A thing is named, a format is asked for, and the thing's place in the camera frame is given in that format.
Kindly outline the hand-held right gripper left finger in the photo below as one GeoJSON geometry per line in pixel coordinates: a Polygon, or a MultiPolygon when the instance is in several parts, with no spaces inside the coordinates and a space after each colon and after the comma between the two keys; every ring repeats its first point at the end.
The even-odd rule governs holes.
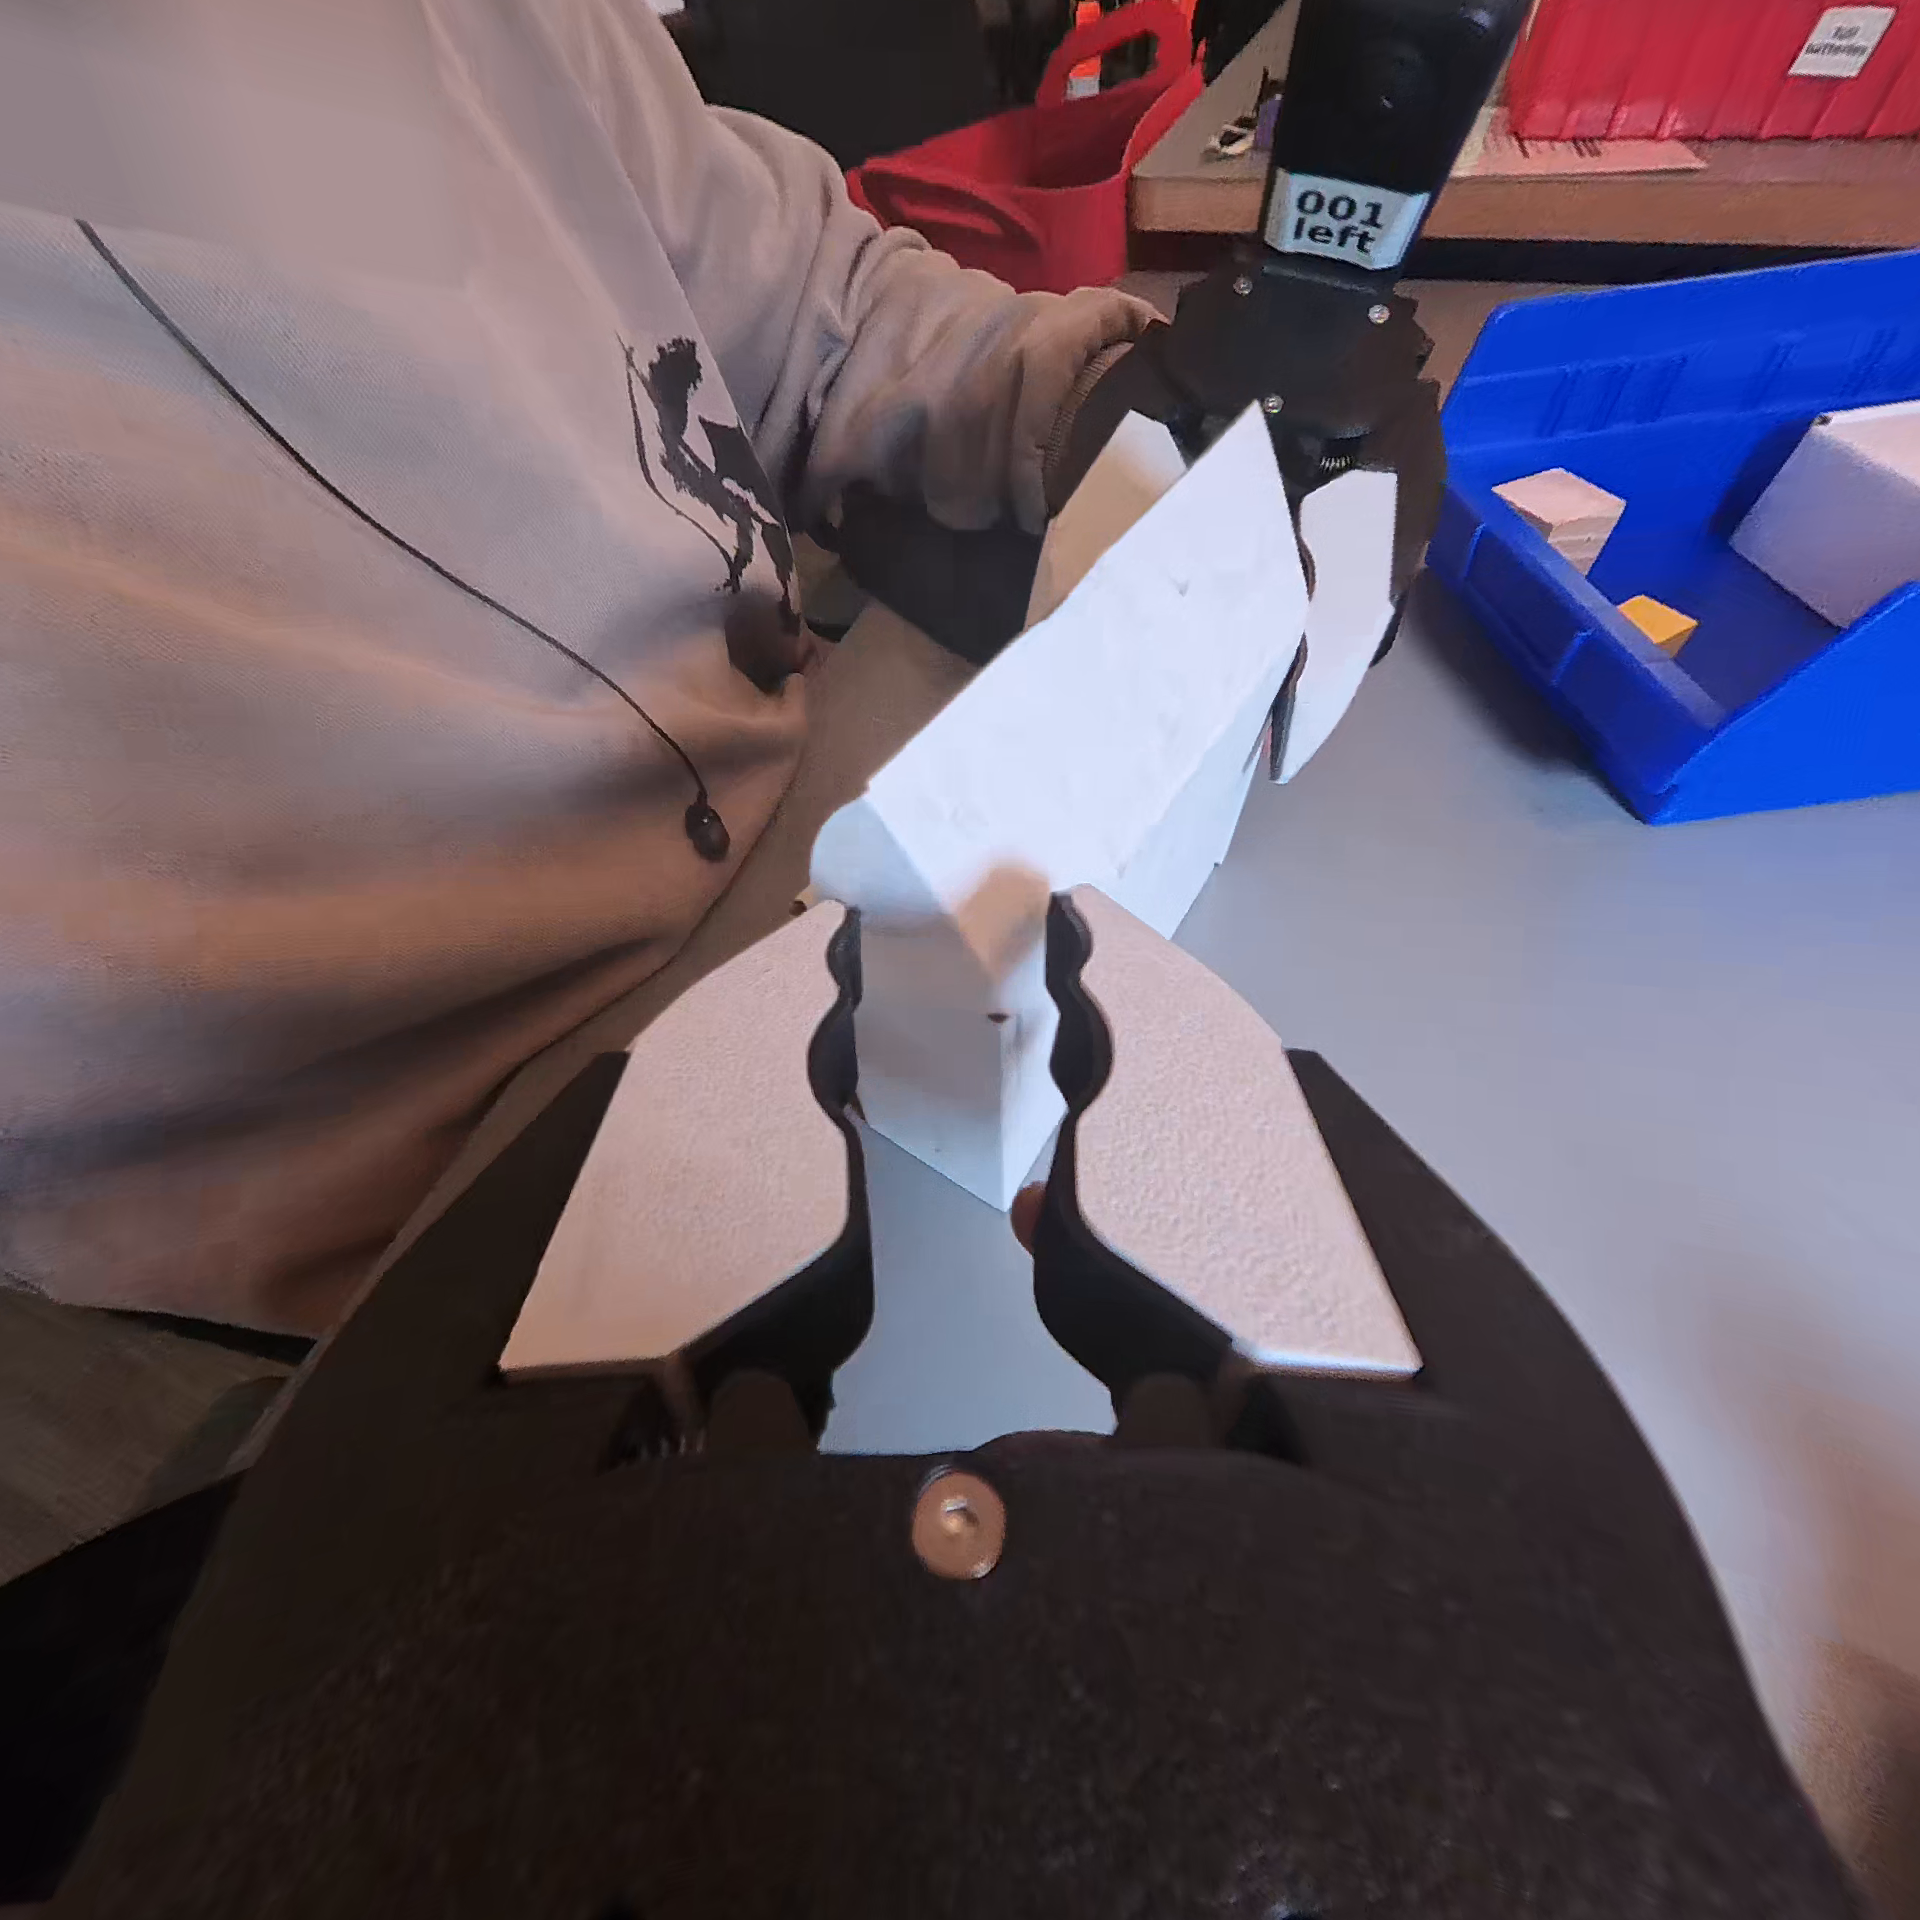
{"type": "Polygon", "coordinates": [[[819,901],[636,1036],[504,1379],[649,1373],[698,1419],[769,1370],[806,1419],[831,1415],[874,1312],[860,992],[860,909],[819,901]]]}

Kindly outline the red plastic bin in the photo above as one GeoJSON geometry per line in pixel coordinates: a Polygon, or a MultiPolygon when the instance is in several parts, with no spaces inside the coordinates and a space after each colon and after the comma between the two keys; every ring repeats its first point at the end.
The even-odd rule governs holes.
{"type": "Polygon", "coordinates": [[[1855,81],[1791,77],[1839,3],[1538,3],[1504,75],[1525,141],[1916,137],[1916,3],[1855,81]]]}

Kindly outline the person's left forearm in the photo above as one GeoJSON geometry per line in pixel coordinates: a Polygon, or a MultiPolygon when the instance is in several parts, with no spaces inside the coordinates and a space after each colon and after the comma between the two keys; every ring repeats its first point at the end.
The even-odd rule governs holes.
{"type": "Polygon", "coordinates": [[[797,515],[839,546],[854,492],[953,533],[1045,533],[1093,382],[1163,312],[1113,286],[973,292],[889,324],[874,310],[806,435],[797,515]]]}

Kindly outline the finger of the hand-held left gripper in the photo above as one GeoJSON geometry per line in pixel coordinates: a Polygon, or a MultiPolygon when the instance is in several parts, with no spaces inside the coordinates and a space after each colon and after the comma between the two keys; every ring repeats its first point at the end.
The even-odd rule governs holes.
{"type": "Polygon", "coordinates": [[[1051,616],[1184,472],[1190,456],[1170,425],[1139,411],[1125,414],[1045,530],[1022,629],[1051,616]]]}
{"type": "Polygon", "coordinates": [[[1347,718],[1399,611],[1399,472],[1347,471],[1299,500],[1310,611],[1269,709],[1268,779],[1292,779],[1347,718]]]}

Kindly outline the pale wooden cube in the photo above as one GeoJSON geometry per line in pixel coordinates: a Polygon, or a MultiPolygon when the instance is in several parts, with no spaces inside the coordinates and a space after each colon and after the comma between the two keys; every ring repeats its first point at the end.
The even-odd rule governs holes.
{"type": "Polygon", "coordinates": [[[1568,467],[1496,482],[1496,497],[1525,520],[1578,575],[1590,575],[1620,530],[1627,500],[1568,467]]]}

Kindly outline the red handled tub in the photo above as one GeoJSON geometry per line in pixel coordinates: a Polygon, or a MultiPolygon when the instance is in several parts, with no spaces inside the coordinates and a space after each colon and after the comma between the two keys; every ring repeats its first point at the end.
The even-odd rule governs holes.
{"type": "Polygon", "coordinates": [[[1184,3],[1079,3],[1035,96],[847,173],[857,204],[1017,290],[1118,280],[1130,179],[1202,96],[1184,3]]]}

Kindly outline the black mesh chair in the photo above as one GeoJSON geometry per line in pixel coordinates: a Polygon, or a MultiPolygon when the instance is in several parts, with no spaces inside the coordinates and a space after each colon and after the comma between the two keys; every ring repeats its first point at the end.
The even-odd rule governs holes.
{"type": "Polygon", "coordinates": [[[862,593],[973,666],[996,660],[1030,623],[1042,534],[1011,520],[952,530],[918,500],[860,482],[806,534],[862,593]]]}

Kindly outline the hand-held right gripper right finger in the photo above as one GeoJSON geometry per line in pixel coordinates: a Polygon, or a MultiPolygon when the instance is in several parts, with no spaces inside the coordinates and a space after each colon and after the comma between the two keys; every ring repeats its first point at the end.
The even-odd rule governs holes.
{"type": "Polygon", "coordinates": [[[1415,1331],[1277,1027],[1103,892],[1045,918],[1064,1099],[1031,1237],[1049,1335],[1109,1394],[1412,1382],[1415,1331]]]}

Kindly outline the brown cardboard sheet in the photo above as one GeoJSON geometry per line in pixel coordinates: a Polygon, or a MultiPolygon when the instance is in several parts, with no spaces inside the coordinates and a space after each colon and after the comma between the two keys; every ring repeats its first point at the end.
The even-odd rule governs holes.
{"type": "Polygon", "coordinates": [[[1150,107],[1138,137],[1138,179],[1260,175],[1290,64],[1299,3],[1194,3],[1194,61],[1150,107]]]}

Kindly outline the person in beige sweatshirt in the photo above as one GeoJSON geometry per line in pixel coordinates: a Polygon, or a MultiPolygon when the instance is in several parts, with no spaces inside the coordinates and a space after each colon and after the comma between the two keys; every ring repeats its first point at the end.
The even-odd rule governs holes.
{"type": "Polygon", "coordinates": [[[325,1331],[790,785],[860,325],[1004,290],[648,3],[2,3],[2,1283],[325,1331]]]}

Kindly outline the blue plastic bin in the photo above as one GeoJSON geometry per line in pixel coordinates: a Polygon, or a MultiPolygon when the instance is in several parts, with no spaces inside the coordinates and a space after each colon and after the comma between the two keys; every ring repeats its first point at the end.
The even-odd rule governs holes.
{"type": "Polygon", "coordinates": [[[1827,411],[1916,397],[1916,253],[1498,308],[1445,409],[1427,568],[1647,824],[1916,791],[1916,585],[1832,627],[1732,534],[1827,411]],[[1496,482],[1568,467],[1627,500],[1578,575],[1496,482]],[[1698,616],[1666,660],[1618,611],[1698,616]]]}

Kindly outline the long white cardboard box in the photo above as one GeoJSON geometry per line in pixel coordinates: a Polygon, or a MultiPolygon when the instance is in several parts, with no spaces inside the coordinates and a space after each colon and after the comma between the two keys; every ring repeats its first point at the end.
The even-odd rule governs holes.
{"type": "Polygon", "coordinates": [[[1045,918],[1090,884],[1170,937],[1227,851],[1310,585],[1243,411],[814,842],[860,909],[866,1123],[1006,1209],[1064,1099],[1045,918]]]}

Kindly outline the white label sticker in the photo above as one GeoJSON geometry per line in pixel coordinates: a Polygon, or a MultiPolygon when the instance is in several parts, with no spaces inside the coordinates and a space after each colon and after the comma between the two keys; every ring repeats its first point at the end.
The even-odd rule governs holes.
{"type": "Polygon", "coordinates": [[[1791,61],[1791,77],[1855,81],[1897,18],[1886,3],[1827,5],[1791,61]]]}

